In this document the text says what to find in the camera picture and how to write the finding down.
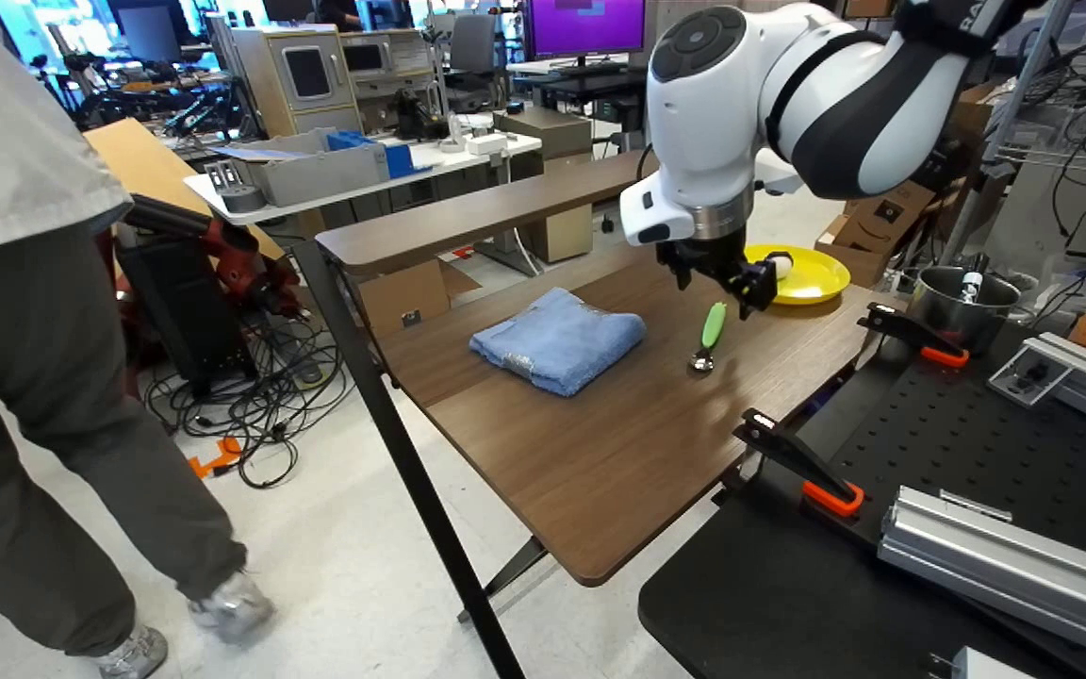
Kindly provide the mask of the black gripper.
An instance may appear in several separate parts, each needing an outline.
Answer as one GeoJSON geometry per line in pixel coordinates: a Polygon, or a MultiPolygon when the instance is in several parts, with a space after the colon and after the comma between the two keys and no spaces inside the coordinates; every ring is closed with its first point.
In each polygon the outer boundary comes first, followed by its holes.
{"type": "Polygon", "coordinates": [[[728,293],[737,293],[737,309],[743,316],[769,309],[779,275],[793,268],[784,250],[747,263],[739,233],[713,243],[664,243],[655,260],[675,275],[679,285],[689,285],[695,275],[722,283],[728,293]]]}

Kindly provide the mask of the red robot arm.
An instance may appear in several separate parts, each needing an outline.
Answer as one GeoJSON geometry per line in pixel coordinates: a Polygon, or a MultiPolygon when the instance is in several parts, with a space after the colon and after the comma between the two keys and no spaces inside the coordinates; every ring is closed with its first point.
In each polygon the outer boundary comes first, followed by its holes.
{"type": "Polygon", "coordinates": [[[294,293],[297,272],[290,257],[267,257],[254,229],[231,228],[214,214],[192,214],[162,201],[138,201],[130,219],[138,229],[195,243],[206,254],[214,279],[234,301],[263,304],[278,316],[306,314],[302,297],[294,293]]]}

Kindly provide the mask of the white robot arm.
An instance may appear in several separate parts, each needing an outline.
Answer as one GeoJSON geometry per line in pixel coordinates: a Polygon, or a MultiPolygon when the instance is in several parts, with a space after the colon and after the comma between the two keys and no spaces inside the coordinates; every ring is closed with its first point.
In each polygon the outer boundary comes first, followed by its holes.
{"type": "Polygon", "coordinates": [[[620,197],[624,229],[689,283],[717,279],[739,314],[766,309],[778,263],[752,263],[759,151],[815,197],[855,201],[910,181],[934,151],[964,70],[1040,0],[896,0],[890,34],[823,3],[703,6],[647,54],[646,130],[655,170],[620,197]]]}

